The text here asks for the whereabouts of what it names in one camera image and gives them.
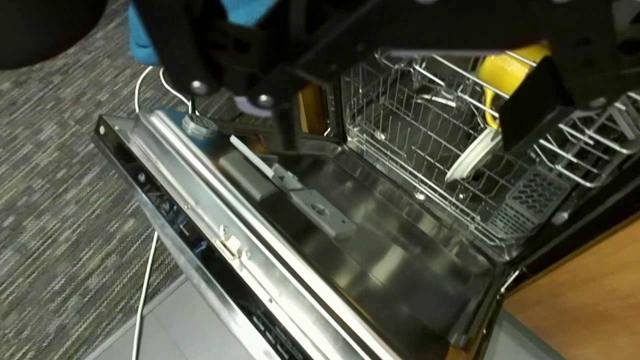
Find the white cable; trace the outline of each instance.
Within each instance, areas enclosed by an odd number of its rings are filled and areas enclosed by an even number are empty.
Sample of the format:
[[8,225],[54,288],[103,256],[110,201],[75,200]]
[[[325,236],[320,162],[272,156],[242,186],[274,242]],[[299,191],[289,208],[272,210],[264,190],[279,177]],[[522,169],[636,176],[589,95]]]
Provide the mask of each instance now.
[[187,103],[187,112],[189,112],[189,114],[195,112],[195,103],[193,103],[189,97],[185,97],[185,93],[176,91],[176,90],[166,82],[166,78],[164,78],[164,67],[161,70],[161,82],[163,82],[163,85],[164,85],[171,93],[174,93],[176,97],[181,97],[181,102]]
[[139,312],[136,312],[132,360],[139,360],[139,358],[140,358],[143,313],[145,313],[145,302],[146,302],[149,282],[150,282],[150,275],[153,275],[156,245],[159,245],[159,231],[155,231],[153,248],[149,250],[149,258],[146,258],[146,269],[145,269],[145,279],[143,279],[143,289],[140,289],[140,302],[139,302]]
[[143,82],[145,82],[145,78],[149,76],[150,70],[155,70],[155,65],[145,67],[145,71],[140,74],[140,78],[139,78],[139,82],[136,82],[136,90],[135,90],[135,107],[136,107],[136,114],[140,114],[140,87],[143,87]]

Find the dish rack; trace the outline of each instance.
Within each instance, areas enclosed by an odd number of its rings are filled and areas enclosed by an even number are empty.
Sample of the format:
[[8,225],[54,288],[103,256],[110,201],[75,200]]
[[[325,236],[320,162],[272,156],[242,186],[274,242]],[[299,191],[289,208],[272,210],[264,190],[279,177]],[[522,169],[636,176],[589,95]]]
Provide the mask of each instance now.
[[605,184],[639,152],[640,95],[626,93],[599,112],[576,109],[532,145],[532,156],[498,150],[468,177],[449,181],[449,169],[487,130],[487,112],[500,118],[485,106],[485,87],[492,85],[474,76],[480,62],[378,52],[344,74],[347,130],[352,148],[411,184],[418,200],[439,201],[511,258],[576,184]]

